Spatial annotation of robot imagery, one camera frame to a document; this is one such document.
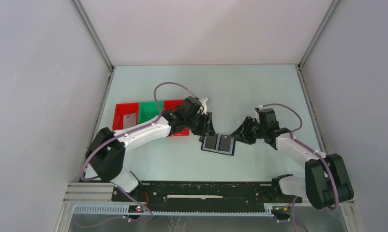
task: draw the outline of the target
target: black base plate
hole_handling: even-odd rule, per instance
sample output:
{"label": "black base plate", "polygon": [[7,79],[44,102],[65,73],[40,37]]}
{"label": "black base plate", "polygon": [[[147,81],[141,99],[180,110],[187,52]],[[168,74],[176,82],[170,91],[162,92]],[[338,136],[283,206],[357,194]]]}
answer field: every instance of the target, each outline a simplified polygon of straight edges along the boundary
{"label": "black base plate", "polygon": [[[131,195],[146,202],[153,211],[167,212],[264,212],[265,203],[290,203],[290,196],[276,194],[270,182],[177,182],[143,181]],[[222,198],[168,198],[167,195],[216,195]],[[118,188],[113,189],[112,201],[130,202]]]}

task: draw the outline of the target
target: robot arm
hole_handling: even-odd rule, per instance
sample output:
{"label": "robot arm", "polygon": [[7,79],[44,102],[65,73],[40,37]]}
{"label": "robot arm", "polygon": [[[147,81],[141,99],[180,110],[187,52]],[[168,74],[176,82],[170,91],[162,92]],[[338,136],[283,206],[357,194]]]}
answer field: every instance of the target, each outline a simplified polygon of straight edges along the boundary
{"label": "robot arm", "polygon": [[320,156],[325,160],[333,176],[339,202],[348,201],[354,197],[351,182],[340,155],[328,155],[324,152],[309,150],[309,147],[301,145],[303,143],[291,136],[289,129],[280,128],[273,109],[256,108],[255,111],[256,118],[247,117],[231,136],[238,142],[246,144],[254,144],[257,139],[264,139],[265,143],[286,153],[305,169],[305,178],[291,174],[274,178],[272,185],[277,192],[308,198],[316,209],[335,204],[331,181],[328,176],[324,175],[326,168],[318,157]]}
{"label": "robot arm", "polygon": [[163,111],[161,115],[148,122],[123,130],[111,131],[108,128],[103,128],[91,143],[86,157],[105,141],[118,137],[99,150],[90,160],[90,165],[102,181],[112,182],[124,191],[131,192],[138,186],[139,182],[133,173],[123,166],[125,153],[155,139],[180,132],[185,128],[194,130],[201,127],[201,124],[197,122],[200,117],[205,115],[207,103],[209,103],[207,98],[188,97],[175,110]]}
{"label": "robot arm", "polygon": [[[175,132],[189,128],[194,135],[215,136],[211,113],[207,113],[208,99],[188,97],[175,110],[163,111],[160,116],[134,127],[111,131],[101,129],[86,153],[88,157],[103,143],[112,139],[106,147],[98,150],[90,160],[90,165],[102,181],[112,182],[126,192],[135,189],[139,182],[133,173],[123,167],[126,152],[152,140],[167,137]],[[330,179],[324,175],[320,156],[328,164],[335,181],[338,199],[348,201],[354,197],[352,186],[343,159],[338,154],[328,155],[315,152],[298,143],[287,128],[280,128],[273,109],[256,108],[257,117],[247,117],[242,125],[231,134],[236,141],[254,144],[257,139],[264,139],[275,150],[285,152],[296,163],[305,169],[305,178],[287,174],[272,180],[274,191],[285,195],[308,198],[317,209],[335,204],[336,199]]]}

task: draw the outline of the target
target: white table surface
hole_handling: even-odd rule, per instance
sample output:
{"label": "white table surface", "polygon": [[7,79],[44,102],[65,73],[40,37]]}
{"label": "white table surface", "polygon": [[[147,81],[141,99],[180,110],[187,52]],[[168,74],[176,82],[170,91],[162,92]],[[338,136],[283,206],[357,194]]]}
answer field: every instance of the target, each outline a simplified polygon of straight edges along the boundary
{"label": "white table surface", "polygon": [[[200,98],[209,97],[214,128],[223,134],[235,131],[246,116],[254,117],[254,108],[260,104],[288,105],[304,122],[296,136],[319,148],[294,65],[117,66],[99,128],[111,129],[117,103],[152,101],[155,86],[164,81],[181,83]],[[162,86],[157,91],[159,100],[187,96],[178,86]],[[298,126],[291,112],[281,107],[274,110],[281,127]],[[262,140],[254,145],[237,142],[235,155],[227,156],[201,151],[198,138],[152,141],[127,153],[124,165],[140,180],[270,181],[282,174],[304,176],[302,167]],[[86,177],[95,175],[89,167]]]}

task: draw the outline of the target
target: purple cable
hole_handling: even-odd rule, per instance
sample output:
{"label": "purple cable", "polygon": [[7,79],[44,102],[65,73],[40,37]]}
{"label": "purple cable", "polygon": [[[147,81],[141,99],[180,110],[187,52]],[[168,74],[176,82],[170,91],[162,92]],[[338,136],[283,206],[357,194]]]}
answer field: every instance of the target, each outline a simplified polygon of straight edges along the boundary
{"label": "purple cable", "polygon": [[[295,202],[297,201],[297,196],[294,197],[293,201],[292,201],[292,205],[291,205],[291,218],[292,218],[292,224],[294,225],[294,230],[295,232],[297,232],[297,224],[300,225],[302,228],[304,228],[304,230],[306,232],[309,232],[308,231],[308,228],[300,221],[296,220],[295,217],[294,217],[294,207],[295,207]],[[276,216],[273,217],[277,222],[289,222],[289,220],[279,220]]]}
{"label": "purple cable", "polygon": [[305,143],[301,142],[300,140],[296,139],[294,137],[294,132],[298,131],[299,129],[302,128],[302,118],[301,116],[299,116],[299,114],[291,109],[290,107],[286,106],[286,105],[283,105],[283,104],[279,104],[279,103],[271,103],[271,104],[266,104],[266,105],[263,105],[263,107],[266,107],[266,106],[271,106],[271,105],[278,105],[278,106],[282,106],[288,110],[290,110],[291,112],[293,112],[299,119],[299,127],[292,130],[291,133],[289,134],[289,136],[291,137],[292,140],[294,140],[297,144],[301,145],[303,148],[307,149],[309,152],[313,153],[314,155],[316,155],[319,160],[322,162],[322,164],[324,165],[325,167],[325,170],[327,171],[328,173],[328,176],[329,176],[329,180],[331,181],[331,185],[332,185],[332,190],[334,192],[334,198],[335,198],[335,205],[333,207],[329,207],[330,209],[333,209],[333,210],[336,210],[338,209],[339,207],[339,197],[338,197],[338,191],[336,189],[336,184],[335,184],[335,179],[331,173],[331,169],[328,167],[328,164],[327,162],[325,162],[324,158],[322,158],[321,155],[319,155],[317,152],[315,152],[315,150],[313,150],[312,148],[310,148],[308,145],[306,145]]}
{"label": "purple cable", "polygon": [[[153,123],[156,123],[158,122],[158,120],[160,120],[161,118],[161,107],[160,107],[160,104],[157,100],[157,89],[158,87],[160,86],[163,86],[163,85],[176,85],[176,86],[180,86],[181,88],[185,89],[186,91],[188,91],[191,95],[193,95],[195,98],[198,98],[197,95],[195,95],[191,90],[189,90],[187,87],[183,86],[182,84],[179,84],[179,83],[176,83],[176,82],[163,82],[163,83],[160,83],[159,85],[156,86],[156,88],[154,88],[154,101],[156,102],[157,104],[157,107],[158,107],[158,111],[159,111],[159,114],[158,116],[155,118],[155,120],[153,121]],[[127,134],[131,134],[133,132],[136,132],[137,130],[141,130],[141,129],[144,129],[144,128],[147,128],[151,126],[151,123],[149,124],[145,124],[145,125],[142,125],[140,127],[136,127],[132,130],[129,130],[127,131]],[[105,141],[104,143],[102,143],[100,146],[98,146],[88,157],[87,159],[84,161],[83,165],[81,166],[81,169],[80,169],[80,179],[83,180],[83,181],[91,181],[91,180],[94,180],[94,179],[97,179],[98,176],[94,176],[94,177],[90,177],[90,178],[85,178],[84,177],[84,171],[87,167],[87,165],[89,164],[90,160],[105,146],[107,146],[108,144],[110,144],[112,141],[122,137],[122,136],[126,136],[126,133],[121,133],[111,139],[108,139],[107,141]],[[138,204],[139,206],[143,207],[145,210],[147,210],[147,212],[150,213],[150,218],[149,219],[132,219],[132,218],[129,218],[129,217],[126,217],[126,216],[116,216],[116,217],[111,217],[111,218],[108,218],[102,222],[99,222],[95,225],[91,225],[91,226],[82,226],[82,225],[79,225],[77,223],[77,221],[75,221],[75,225],[80,227],[80,228],[83,228],[83,229],[89,229],[89,228],[93,228],[93,227],[96,227],[96,226],[99,226],[101,224],[104,224],[108,221],[111,221],[111,220],[114,220],[114,219],[118,219],[118,218],[127,218],[129,221],[138,221],[138,222],[144,222],[144,221],[149,221],[151,219],[153,219],[154,217],[154,214],[153,212],[145,205],[143,205],[142,203],[138,202],[136,199],[134,199],[133,197],[131,197],[126,191],[124,191],[122,188],[118,187],[120,189],[120,191],[126,195],[126,197],[128,197],[132,202]]]}
{"label": "purple cable", "polygon": [[97,223],[97,224],[90,225],[90,226],[83,226],[83,225],[80,225],[80,224],[77,222],[77,220],[75,220],[75,225],[76,225],[77,227],[79,227],[79,228],[90,229],[90,228],[94,228],[94,227],[100,226],[100,225],[102,225],[102,224],[104,224],[104,223],[106,223],[106,222],[108,222],[108,221],[115,220],[115,219],[121,219],[121,218],[127,219],[128,221],[136,221],[136,222],[145,222],[145,221],[150,221],[151,219],[153,219],[154,214],[153,214],[153,212],[152,212],[147,206],[145,206],[144,204],[138,202],[136,199],[134,199],[133,197],[131,197],[131,196],[130,196],[126,191],[124,191],[122,188],[120,188],[120,187],[118,187],[118,186],[117,186],[117,188],[120,189],[120,191],[121,191],[124,195],[126,195],[126,197],[128,197],[132,202],[134,202],[134,203],[136,203],[137,205],[143,207],[148,213],[150,213],[150,218],[148,218],[148,219],[133,219],[133,218],[129,218],[129,217],[123,215],[123,216],[114,216],[114,217],[110,217],[110,218],[108,218],[108,219],[106,219],[106,220],[104,220],[104,221],[101,221],[101,222],[99,222],[99,223]]}
{"label": "purple cable", "polygon": [[[161,118],[161,107],[160,107],[160,104],[157,100],[157,89],[160,87],[160,86],[163,86],[163,85],[176,85],[176,86],[180,86],[181,88],[185,89],[187,92],[189,92],[191,95],[193,95],[194,97],[198,98],[197,95],[195,95],[191,90],[189,90],[187,87],[183,86],[182,84],[179,84],[179,83],[176,83],[176,82],[162,82],[160,83],[159,85],[157,85],[155,88],[154,88],[154,101],[156,102],[157,104],[157,107],[158,107],[158,116],[155,118],[155,120],[153,121],[153,123],[156,123],[158,122],[158,120],[160,120]],[[127,134],[131,134],[133,132],[136,132],[138,130],[141,130],[141,129],[144,129],[144,128],[147,128],[151,126],[151,123],[148,123],[148,124],[145,124],[145,125],[142,125],[141,127],[136,127],[132,130],[129,130],[127,131]],[[94,179],[97,179],[99,178],[98,176],[94,176],[94,177],[90,177],[90,178],[85,178],[84,177],[84,171],[87,167],[87,165],[89,164],[90,160],[97,154],[97,152],[99,152],[103,147],[107,146],[109,143],[111,143],[112,141],[120,138],[120,137],[123,137],[125,136],[125,133],[121,133],[107,141],[105,141],[104,143],[102,143],[100,146],[98,146],[88,157],[87,159],[84,161],[83,165],[81,166],[81,169],[80,169],[80,179],[83,180],[83,181],[91,181],[91,180],[94,180]]]}

